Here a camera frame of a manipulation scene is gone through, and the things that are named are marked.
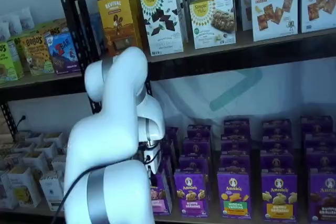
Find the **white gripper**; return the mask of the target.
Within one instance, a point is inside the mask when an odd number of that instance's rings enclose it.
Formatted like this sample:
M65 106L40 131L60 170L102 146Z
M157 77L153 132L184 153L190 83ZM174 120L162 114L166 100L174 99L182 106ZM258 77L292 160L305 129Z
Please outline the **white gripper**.
M146 147L144 150L143 164L148 170L148 176L151 184L157 183L156 175L161 162L161 148L160 147Z

